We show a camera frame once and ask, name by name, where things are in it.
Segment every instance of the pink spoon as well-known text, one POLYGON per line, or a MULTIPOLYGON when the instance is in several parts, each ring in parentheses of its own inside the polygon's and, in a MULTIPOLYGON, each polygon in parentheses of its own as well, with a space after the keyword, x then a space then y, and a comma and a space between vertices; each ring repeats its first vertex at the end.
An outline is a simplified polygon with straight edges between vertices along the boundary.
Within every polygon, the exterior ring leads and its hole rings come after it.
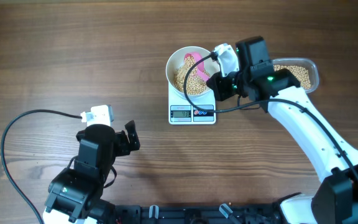
MULTIPOLYGON (((198 52, 188 53, 185 55, 185 58, 189 57, 190 55, 193 56, 193 58, 194 58, 194 60, 196 60, 196 62, 198 62, 199 60, 202 59, 202 56, 198 52)), ((203 71, 204 71, 204 62, 201 62, 200 64, 197 65, 196 73, 200 78, 202 78, 204 80, 204 82, 206 82, 207 80, 209 80, 209 76, 205 75, 205 73, 203 71)))

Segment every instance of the white bowl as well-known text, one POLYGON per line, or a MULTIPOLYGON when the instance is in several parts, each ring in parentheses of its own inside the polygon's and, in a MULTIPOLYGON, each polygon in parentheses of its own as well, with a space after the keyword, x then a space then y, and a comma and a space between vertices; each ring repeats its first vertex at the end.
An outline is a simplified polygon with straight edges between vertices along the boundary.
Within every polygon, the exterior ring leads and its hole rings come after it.
MULTIPOLYGON (((176 70, 178 70, 178 68, 183 66, 185 55, 191 52, 198 52, 202 57, 206 57, 211 53, 209 50, 206 50, 202 47, 195 47, 195 46, 184 47, 182 49, 177 50, 175 53, 171 55, 171 57, 168 59, 167 66, 165 67, 165 74, 167 75, 167 80, 169 82, 169 85, 171 85, 175 90, 175 93, 181 96, 183 99, 185 99, 185 94, 175 87, 174 73, 176 70)), ((210 58, 204 61, 204 68, 209 73, 210 76, 212 76, 213 74, 219 71, 218 63, 213 62, 212 59, 210 58)), ((206 87, 204 92, 197 95, 188 94, 188 96, 189 98, 197 98, 205 95, 209 91, 211 91, 211 89, 206 87)))

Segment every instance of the digital kitchen scale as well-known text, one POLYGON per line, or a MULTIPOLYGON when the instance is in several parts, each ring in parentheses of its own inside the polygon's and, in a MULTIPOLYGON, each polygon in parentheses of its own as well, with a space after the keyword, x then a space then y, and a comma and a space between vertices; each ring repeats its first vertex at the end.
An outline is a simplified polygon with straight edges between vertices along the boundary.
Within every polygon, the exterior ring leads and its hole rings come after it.
MULTIPOLYGON (((209 91, 204 95, 191 99, 191 101, 207 110, 215 110, 214 92, 209 91)), ((171 84, 168 85, 168 120, 170 124, 214 124, 216 122, 216 113, 207 113, 200 111, 175 92, 171 84)))

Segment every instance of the clear plastic tray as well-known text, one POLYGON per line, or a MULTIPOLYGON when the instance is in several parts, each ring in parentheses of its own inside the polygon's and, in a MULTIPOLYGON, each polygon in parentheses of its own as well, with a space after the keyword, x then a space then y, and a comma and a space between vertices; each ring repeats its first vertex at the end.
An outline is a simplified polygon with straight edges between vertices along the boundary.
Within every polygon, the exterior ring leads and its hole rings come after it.
POLYGON ((273 65, 296 65, 304 67, 309 72, 309 79, 311 84, 310 89, 305 90, 306 93, 311 93, 312 91, 315 91, 317 89, 317 86, 319 84, 317 66, 311 60, 307 58, 278 58, 273 60, 273 65))

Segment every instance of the scale display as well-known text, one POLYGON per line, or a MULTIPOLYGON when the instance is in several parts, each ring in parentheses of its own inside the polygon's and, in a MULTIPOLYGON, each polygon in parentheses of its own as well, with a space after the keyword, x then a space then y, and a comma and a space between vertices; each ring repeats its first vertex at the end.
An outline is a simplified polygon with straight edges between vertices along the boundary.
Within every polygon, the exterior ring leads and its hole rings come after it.
POLYGON ((174 118, 189 118, 190 111, 172 111, 174 118))
MULTIPOLYGON (((215 110, 213 91, 193 98, 193 103, 206 110, 215 110)), ((214 124, 216 114, 207 113, 191 106, 184 96, 176 93, 174 87, 168 86, 168 121, 172 125, 214 124)))

